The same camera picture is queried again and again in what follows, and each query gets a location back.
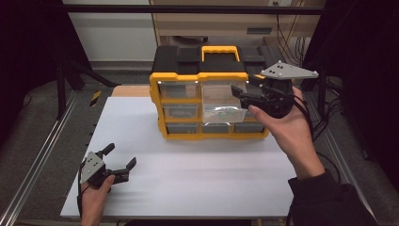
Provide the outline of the person's dark clothing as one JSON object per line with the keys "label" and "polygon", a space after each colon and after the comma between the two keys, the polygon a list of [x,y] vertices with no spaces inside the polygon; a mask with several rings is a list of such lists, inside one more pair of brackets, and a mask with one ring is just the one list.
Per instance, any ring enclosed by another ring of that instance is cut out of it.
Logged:
{"label": "person's dark clothing", "polygon": [[250,219],[135,219],[123,226],[251,226]]}

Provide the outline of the yellow black hazard tape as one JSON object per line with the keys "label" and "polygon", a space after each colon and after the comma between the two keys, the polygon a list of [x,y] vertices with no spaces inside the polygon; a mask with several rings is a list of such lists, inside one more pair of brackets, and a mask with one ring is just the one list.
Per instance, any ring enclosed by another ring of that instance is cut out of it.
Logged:
{"label": "yellow black hazard tape", "polygon": [[97,104],[98,99],[99,99],[101,93],[102,93],[102,92],[101,92],[100,90],[97,90],[97,91],[94,92],[94,94],[93,94],[93,96],[92,96],[92,98],[91,98],[91,101],[90,101],[90,103],[89,103],[89,106],[95,106],[95,105]]}

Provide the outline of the black horizontal frame bar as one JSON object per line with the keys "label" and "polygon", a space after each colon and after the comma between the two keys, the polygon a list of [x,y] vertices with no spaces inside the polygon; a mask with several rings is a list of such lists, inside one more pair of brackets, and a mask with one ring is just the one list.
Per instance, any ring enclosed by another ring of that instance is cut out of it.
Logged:
{"label": "black horizontal frame bar", "polygon": [[63,5],[68,12],[90,13],[199,13],[199,14],[278,14],[322,15],[324,8],[244,7],[244,6],[180,6],[180,5]]}

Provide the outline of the person's left hand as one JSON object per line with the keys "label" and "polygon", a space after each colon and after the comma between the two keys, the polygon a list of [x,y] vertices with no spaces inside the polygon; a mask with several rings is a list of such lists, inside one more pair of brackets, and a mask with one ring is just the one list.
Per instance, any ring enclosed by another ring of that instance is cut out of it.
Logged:
{"label": "person's left hand", "polygon": [[110,175],[99,189],[88,183],[81,185],[82,189],[82,219],[96,218],[102,220],[108,191],[114,183],[115,176]]}

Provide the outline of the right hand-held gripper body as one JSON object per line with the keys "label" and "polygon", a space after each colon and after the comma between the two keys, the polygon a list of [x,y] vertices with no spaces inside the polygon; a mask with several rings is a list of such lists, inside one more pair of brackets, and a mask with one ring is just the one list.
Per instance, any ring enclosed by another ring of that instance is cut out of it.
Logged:
{"label": "right hand-held gripper body", "polygon": [[250,105],[259,107],[269,116],[282,119],[287,116],[295,104],[293,80],[297,78],[317,78],[318,71],[309,71],[279,60],[274,65],[254,74],[263,79],[260,94],[245,93],[240,100],[241,107],[248,109]]}

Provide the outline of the person's right hand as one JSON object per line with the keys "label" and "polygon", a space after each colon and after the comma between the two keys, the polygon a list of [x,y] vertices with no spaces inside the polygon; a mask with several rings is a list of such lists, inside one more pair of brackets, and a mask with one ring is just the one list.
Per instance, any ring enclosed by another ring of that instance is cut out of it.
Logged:
{"label": "person's right hand", "polygon": [[254,105],[248,109],[270,131],[292,164],[316,165],[319,159],[312,143],[310,127],[304,114],[295,105],[282,119],[275,119]]}

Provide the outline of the clear plastic drawer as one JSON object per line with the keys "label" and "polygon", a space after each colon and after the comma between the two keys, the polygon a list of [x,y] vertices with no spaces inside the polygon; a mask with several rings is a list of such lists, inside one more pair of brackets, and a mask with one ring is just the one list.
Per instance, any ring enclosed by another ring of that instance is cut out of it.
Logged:
{"label": "clear plastic drawer", "polygon": [[[204,123],[242,122],[247,110],[241,107],[240,100],[231,94],[231,86],[246,89],[246,82],[239,80],[207,81],[201,83],[202,121]],[[221,120],[219,113],[225,112]]]}

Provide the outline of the yellow black organizer cabinet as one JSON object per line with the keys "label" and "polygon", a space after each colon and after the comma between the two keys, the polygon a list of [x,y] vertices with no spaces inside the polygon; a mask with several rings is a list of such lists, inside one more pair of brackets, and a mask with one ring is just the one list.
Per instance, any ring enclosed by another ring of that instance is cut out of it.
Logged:
{"label": "yellow black organizer cabinet", "polygon": [[[152,102],[159,98],[159,81],[224,81],[239,80],[247,83],[245,93],[260,94],[261,91],[248,83],[250,74],[260,74],[279,60],[285,62],[277,47],[160,46],[155,53],[150,76]],[[166,139],[201,139],[234,137],[168,137]]]}

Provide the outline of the light wooden desk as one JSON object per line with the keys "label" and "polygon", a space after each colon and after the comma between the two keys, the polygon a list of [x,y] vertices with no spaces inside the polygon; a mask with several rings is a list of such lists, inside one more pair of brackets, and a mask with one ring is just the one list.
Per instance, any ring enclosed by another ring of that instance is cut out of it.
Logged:
{"label": "light wooden desk", "polygon": [[[323,7],[327,0],[149,0],[151,5],[228,7]],[[171,37],[255,37],[268,45],[311,38],[319,15],[154,13],[159,44]]]}

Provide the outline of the aluminium floor rail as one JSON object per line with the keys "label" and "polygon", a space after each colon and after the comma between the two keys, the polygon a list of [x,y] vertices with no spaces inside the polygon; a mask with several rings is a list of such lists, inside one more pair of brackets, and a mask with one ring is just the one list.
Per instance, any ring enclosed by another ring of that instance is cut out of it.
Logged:
{"label": "aluminium floor rail", "polygon": [[358,181],[344,159],[341,149],[330,130],[327,127],[324,130],[313,129],[313,140],[325,148],[322,152],[319,152],[318,155],[335,169],[337,180],[340,183],[351,184],[357,190],[360,201],[374,218],[375,214],[367,202]]}
{"label": "aluminium floor rail", "polygon": [[29,197],[35,183],[38,181],[40,173],[45,166],[48,157],[54,149],[56,142],[65,127],[65,124],[72,113],[76,104],[76,99],[80,95],[79,91],[72,91],[66,104],[64,113],[56,120],[52,130],[42,144],[40,151],[31,165],[28,173],[25,175],[24,180],[19,186],[13,199],[9,203],[5,212],[0,216],[0,226],[13,226],[17,217],[19,216],[24,204]]}

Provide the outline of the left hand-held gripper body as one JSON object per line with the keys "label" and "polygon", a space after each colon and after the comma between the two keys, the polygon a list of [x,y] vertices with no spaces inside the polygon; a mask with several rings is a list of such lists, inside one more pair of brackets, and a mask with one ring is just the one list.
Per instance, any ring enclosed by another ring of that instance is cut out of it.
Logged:
{"label": "left hand-held gripper body", "polygon": [[83,162],[79,183],[88,183],[94,188],[100,188],[104,181],[114,175],[114,185],[129,181],[129,168],[111,170],[106,167],[104,162],[104,152],[90,152]]}

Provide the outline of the white panel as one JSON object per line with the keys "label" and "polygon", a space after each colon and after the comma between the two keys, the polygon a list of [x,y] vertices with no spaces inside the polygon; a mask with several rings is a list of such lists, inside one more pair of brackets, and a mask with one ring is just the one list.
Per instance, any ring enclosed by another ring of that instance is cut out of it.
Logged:
{"label": "white panel", "polygon": [[152,61],[157,47],[149,13],[70,13],[90,61]]}

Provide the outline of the black curtain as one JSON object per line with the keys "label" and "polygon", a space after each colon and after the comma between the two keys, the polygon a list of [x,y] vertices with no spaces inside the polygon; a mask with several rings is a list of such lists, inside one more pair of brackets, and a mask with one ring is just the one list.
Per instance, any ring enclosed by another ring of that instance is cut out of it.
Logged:
{"label": "black curtain", "polygon": [[0,0],[0,146],[10,137],[25,95],[56,79],[54,48],[42,38],[42,24],[56,36],[67,57],[90,67],[70,15],[40,9],[63,4],[63,0]]}
{"label": "black curtain", "polygon": [[303,66],[343,81],[363,145],[399,191],[399,0],[326,0]]}

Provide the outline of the black metal stand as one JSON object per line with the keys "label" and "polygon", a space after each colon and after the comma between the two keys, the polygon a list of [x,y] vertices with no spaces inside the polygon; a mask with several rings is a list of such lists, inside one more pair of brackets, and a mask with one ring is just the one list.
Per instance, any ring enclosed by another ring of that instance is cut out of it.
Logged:
{"label": "black metal stand", "polygon": [[320,75],[318,78],[304,79],[300,87],[305,92],[305,97],[314,108],[314,112],[317,112],[320,118],[324,117],[327,112],[327,77],[325,75]]}
{"label": "black metal stand", "polygon": [[80,77],[81,74],[88,75],[90,78],[109,88],[115,88],[118,85],[76,61],[61,61],[56,68],[56,89],[58,100],[58,112],[56,118],[58,120],[60,120],[67,111],[65,81],[68,81],[74,90],[82,90],[85,83]]}

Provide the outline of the wooden board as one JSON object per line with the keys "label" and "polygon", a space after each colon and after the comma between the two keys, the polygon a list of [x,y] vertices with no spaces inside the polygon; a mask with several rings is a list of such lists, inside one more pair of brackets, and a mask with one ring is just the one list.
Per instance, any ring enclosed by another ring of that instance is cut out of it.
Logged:
{"label": "wooden board", "polygon": [[141,85],[117,86],[113,89],[112,97],[149,97],[150,87]]}

